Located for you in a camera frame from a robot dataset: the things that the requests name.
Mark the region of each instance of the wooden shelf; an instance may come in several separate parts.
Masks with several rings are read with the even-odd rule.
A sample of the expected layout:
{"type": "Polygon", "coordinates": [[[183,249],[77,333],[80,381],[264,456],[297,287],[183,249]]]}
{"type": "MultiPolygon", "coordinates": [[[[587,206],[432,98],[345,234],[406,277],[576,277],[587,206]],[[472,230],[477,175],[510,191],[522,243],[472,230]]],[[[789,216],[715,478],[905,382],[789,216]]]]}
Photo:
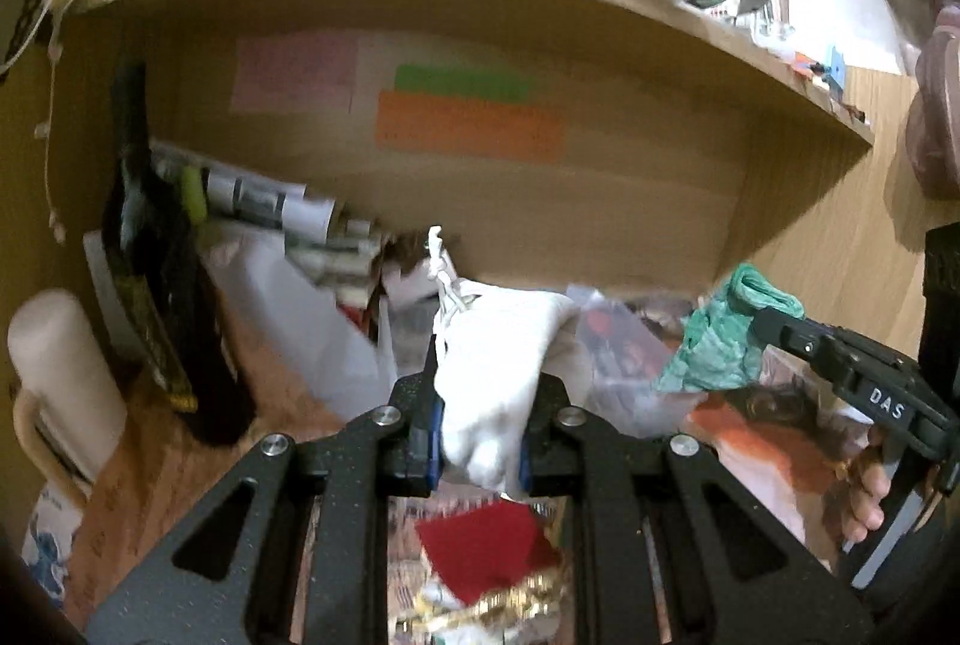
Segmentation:
{"type": "Polygon", "coordinates": [[[419,30],[584,60],[647,83],[738,107],[751,119],[871,129],[826,91],[725,25],[666,0],[86,0],[120,17],[240,23],[265,32],[309,25],[419,30]]]}

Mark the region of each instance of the paper note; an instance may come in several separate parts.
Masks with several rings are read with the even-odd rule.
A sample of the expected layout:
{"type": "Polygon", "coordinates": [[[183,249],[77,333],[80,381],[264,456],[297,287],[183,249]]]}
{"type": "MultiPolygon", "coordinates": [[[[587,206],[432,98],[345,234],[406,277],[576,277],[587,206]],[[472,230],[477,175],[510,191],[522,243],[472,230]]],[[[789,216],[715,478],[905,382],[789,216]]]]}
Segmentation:
{"type": "Polygon", "coordinates": [[[394,89],[400,92],[428,92],[429,95],[476,97],[500,103],[526,103],[530,97],[530,83],[520,76],[470,68],[400,66],[394,77],[394,89]]]}
{"type": "Polygon", "coordinates": [[[536,106],[384,90],[376,143],[411,152],[558,163],[563,124],[536,106]]]}
{"type": "Polygon", "coordinates": [[[237,39],[230,109],[241,114],[349,110],[357,44],[357,34],[349,30],[237,39]]]}

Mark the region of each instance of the finger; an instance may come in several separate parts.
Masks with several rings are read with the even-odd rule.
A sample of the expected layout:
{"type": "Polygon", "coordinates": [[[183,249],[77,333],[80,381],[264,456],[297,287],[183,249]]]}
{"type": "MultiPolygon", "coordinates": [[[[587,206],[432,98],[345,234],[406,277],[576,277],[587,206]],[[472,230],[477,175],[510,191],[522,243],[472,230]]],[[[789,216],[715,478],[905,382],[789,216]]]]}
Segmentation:
{"type": "Polygon", "coordinates": [[[853,517],[853,513],[844,509],[840,515],[840,529],[845,539],[851,542],[862,542],[867,538],[867,527],[853,517]]]}
{"type": "Polygon", "coordinates": [[[870,463],[865,466],[860,482],[863,490],[867,491],[875,501],[880,501],[890,492],[890,478],[882,463],[870,463]]]}
{"type": "Polygon", "coordinates": [[[879,447],[886,439],[886,434],[885,429],[874,423],[867,432],[867,442],[870,442],[873,447],[879,447]]]}
{"type": "Polygon", "coordinates": [[[863,477],[863,473],[867,468],[873,466],[875,463],[882,463],[880,456],[882,452],[880,447],[868,447],[866,450],[862,450],[860,454],[853,459],[851,477],[853,477],[854,480],[859,480],[863,477]]]}
{"type": "Polygon", "coordinates": [[[870,530],[880,528],[883,523],[883,511],[874,497],[860,487],[851,488],[850,506],[853,516],[870,530]]]}

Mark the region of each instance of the red fabric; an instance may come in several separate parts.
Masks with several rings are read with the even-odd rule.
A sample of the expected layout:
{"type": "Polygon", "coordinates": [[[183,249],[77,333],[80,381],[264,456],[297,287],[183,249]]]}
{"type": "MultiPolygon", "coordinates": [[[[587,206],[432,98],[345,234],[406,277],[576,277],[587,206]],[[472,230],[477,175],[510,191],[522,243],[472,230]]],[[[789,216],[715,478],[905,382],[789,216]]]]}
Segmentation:
{"type": "Polygon", "coordinates": [[[440,579],[466,605],[560,563],[529,506],[516,502],[424,520],[416,532],[440,579]]]}

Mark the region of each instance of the gold tinsel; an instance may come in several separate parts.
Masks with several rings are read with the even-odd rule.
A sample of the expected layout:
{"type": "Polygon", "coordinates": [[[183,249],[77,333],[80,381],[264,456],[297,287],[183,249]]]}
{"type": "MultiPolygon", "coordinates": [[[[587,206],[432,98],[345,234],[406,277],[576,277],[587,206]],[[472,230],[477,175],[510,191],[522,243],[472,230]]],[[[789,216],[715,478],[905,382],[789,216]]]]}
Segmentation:
{"type": "Polygon", "coordinates": [[[491,591],[463,610],[443,610],[422,594],[414,600],[412,615],[397,618],[397,629],[410,634],[438,634],[466,624],[485,629],[510,629],[521,621],[560,614],[563,568],[535,572],[511,589],[491,591]]]}

